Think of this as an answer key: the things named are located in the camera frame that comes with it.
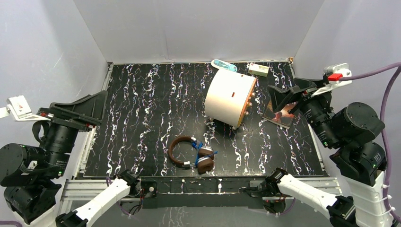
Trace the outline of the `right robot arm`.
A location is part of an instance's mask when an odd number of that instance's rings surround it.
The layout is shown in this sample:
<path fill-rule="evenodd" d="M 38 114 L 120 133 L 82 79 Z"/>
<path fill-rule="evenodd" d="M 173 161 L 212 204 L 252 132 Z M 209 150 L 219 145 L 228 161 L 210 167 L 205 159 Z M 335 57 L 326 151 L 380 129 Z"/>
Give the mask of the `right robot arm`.
<path fill-rule="evenodd" d="M 287 90 L 268 86 L 273 111 L 293 103 L 320 142 L 335 153 L 330 159 L 349 184 L 351 196 L 336 196 L 301 183 L 278 169 L 266 179 L 267 192 L 273 196 L 289 194 L 322 213 L 334 227 L 395 227 L 401 220 L 388 204 L 385 174 L 390 159 L 375 138 L 385 124 L 369 105 L 353 102 L 334 113 L 331 92 L 349 85 L 350 78 L 340 73 L 322 80 L 301 80 L 301 86 Z"/>

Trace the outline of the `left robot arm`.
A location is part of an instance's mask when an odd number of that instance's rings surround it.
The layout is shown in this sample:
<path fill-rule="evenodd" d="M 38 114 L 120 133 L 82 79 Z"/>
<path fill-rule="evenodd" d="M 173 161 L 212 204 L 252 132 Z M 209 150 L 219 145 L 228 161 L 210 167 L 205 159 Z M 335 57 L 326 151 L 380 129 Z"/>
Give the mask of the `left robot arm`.
<path fill-rule="evenodd" d="M 24 96 L 10 97 L 0 110 L 18 122 L 32 121 L 39 146 L 10 143 L 0 150 L 0 184 L 13 211 L 17 227 L 90 227 L 126 196 L 142 192 L 141 178 L 130 170 L 84 206 L 55 213 L 55 196 L 61 188 L 54 179 L 64 175 L 79 132 L 89 132 L 102 122 L 108 93 L 103 90 L 69 104 L 51 103 L 33 113 Z"/>

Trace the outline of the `brown silver headphones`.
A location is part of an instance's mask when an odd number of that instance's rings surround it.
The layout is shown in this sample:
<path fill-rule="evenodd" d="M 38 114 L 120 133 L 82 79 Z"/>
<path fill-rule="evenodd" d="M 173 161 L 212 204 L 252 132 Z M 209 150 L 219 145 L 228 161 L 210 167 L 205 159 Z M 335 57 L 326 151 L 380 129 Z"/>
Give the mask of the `brown silver headphones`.
<path fill-rule="evenodd" d="M 191 145 L 188 155 L 185 156 L 183 152 L 180 152 L 178 156 L 174 155 L 174 148 L 180 143 Z M 182 169 L 196 168 L 198 174 L 201 175 L 213 170 L 214 158 L 217 152 L 195 137 L 183 135 L 176 137 L 171 142 L 167 154 L 176 167 Z"/>

